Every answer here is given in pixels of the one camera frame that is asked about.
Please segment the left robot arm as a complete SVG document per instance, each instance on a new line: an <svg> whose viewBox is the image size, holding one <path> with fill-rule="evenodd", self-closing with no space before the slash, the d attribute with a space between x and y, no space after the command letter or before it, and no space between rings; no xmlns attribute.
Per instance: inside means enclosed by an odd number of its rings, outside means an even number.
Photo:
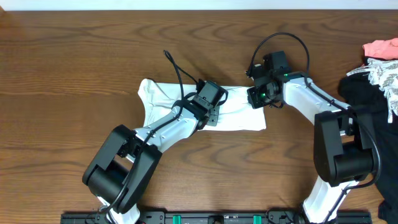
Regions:
<svg viewBox="0 0 398 224"><path fill-rule="evenodd" d="M182 99L171 111L147 126L115 127L83 174L82 182L104 202L108 223L117 215L129 215L136 222L137 202L143 196L163 153L180 140L201 130L219 103L203 98Z"/></svg>

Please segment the white t-shirt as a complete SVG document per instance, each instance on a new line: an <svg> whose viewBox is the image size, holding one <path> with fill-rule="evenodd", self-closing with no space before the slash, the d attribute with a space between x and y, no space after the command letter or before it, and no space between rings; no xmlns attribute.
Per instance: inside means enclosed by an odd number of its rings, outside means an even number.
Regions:
<svg viewBox="0 0 398 224"><path fill-rule="evenodd" d="M266 129L263 109L254 109L248 102L248 88L245 86L224 86L228 99L220 106L217 124L207 124L206 131L260 131ZM180 85L156 83L144 79L138 95L144 105L144 125L147 126L164 117L173 104L181 99Z"/></svg>

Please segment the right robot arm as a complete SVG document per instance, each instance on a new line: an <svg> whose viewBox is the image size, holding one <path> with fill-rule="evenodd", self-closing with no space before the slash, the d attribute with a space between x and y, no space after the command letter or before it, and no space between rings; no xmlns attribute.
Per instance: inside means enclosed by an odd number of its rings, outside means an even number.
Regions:
<svg viewBox="0 0 398 224"><path fill-rule="evenodd" d="M338 213L347 194L376 183L381 156L370 114L336 100L304 72L286 69L246 75L254 82L248 101L257 109L289 105L314 127L313 162L318 174L310 195L295 213L281 212L286 223L363 223L365 215Z"/></svg>

